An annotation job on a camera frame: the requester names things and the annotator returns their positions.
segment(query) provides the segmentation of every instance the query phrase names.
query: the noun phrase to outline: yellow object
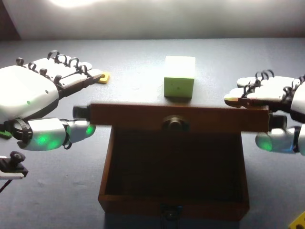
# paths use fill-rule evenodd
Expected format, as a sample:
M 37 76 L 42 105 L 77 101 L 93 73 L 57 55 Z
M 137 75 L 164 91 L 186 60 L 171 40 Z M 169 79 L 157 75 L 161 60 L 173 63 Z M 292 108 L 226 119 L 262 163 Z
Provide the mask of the yellow object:
M 106 83 L 108 83 L 109 79 L 110 79 L 110 73 L 103 72 L 102 73 L 102 77 L 100 78 L 98 83 L 106 84 Z
M 305 212 L 289 225 L 289 229 L 305 229 Z

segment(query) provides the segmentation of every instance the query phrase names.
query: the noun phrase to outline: open wooden box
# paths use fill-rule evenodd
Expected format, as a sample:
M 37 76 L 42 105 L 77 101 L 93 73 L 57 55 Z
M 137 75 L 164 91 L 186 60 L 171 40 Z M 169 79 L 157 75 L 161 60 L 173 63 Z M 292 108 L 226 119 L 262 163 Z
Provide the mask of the open wooden box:
M 249 209 L 241 131 L 268 131 L 269 111 L 91 104 L 112 125 L 99 202 L 106 213 L 240 220 Z M 168 117 L 187 128 L 169 130 Z

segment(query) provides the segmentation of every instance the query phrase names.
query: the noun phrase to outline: white robotic palm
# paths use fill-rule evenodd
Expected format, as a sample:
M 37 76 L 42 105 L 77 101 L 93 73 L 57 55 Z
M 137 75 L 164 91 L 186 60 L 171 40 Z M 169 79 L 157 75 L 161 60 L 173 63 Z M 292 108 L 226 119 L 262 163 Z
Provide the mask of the white robotic palm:
M 87 120 L 43 118 L 59 100 L 99 81 L 102 71 L 92 69 L 78 58 L 51 51 L 47 58 L 0 69 L 0 132 L 9 132 L 20 140 L 20 148 L 31 151 L 69 149 L 72 143 L 90 137 L 95 126 Z M 11 158 L 0 157 L 0 179 L 26 176 L 20 164 L 24 155 L 13 151 Z
M 267 151 L 305 156 L 305 124 L 287 129 L 285 116 L 272 115 L 272 112 L 281 110 L 289 113 L 292 119 L 305 123 L 305 76 L 298 79 L 275 76 L 271 70 L 258 75 L 239 79 L 237 86 L 240 88 L 231 90 L 224 97 L 225 103 L 246 108 L 269 106 L 270 123 L 273 124 L 270 125 L 270 132 L 256 136 L 257 146 Z

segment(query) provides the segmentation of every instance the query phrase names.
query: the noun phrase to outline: green cube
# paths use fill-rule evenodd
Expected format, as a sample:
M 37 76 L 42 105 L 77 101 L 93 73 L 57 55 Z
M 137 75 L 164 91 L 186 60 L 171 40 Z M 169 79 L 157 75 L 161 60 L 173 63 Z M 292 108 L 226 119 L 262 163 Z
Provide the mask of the green cube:
M 195 80 L 195 57 L 167 56 L 164 96 L 191 98 Z

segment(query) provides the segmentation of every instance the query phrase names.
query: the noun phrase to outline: table surface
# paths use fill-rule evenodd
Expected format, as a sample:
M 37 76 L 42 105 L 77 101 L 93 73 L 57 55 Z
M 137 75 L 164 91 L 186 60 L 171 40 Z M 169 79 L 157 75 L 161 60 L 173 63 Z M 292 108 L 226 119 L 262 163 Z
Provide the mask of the table surface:
M 76 104 L 89 102 L 172 104 L 163 96 L 166 55 L 196 57 L 190 105 L 226 107 L 223 96 L 240 77 L 263 69 L 298 77 L 305 72 L 305 39 L 208 39 L 147 41 L 1 42 L 0 68 L 44 58 L 53 49 L 110 71 L 108 84 L 96 84 L 63 98 L 47 117 L 72 119 Z M 290 125 L 295 125 L 288 117 Z M 105 215 L 98 200 L 110 127 L 68 151 L 27 152 L 30 171 L 0 195 L 2 229 L 157 229 L 159 217 Z M 182 219 L 181 228 L 285 229 L 305 211 L 305 157 L 265 152 L 255 134 L 243 134 L 250 210 L 240 222 Z M 18 150 L 17 140 L 0 139 L 1 155 Z

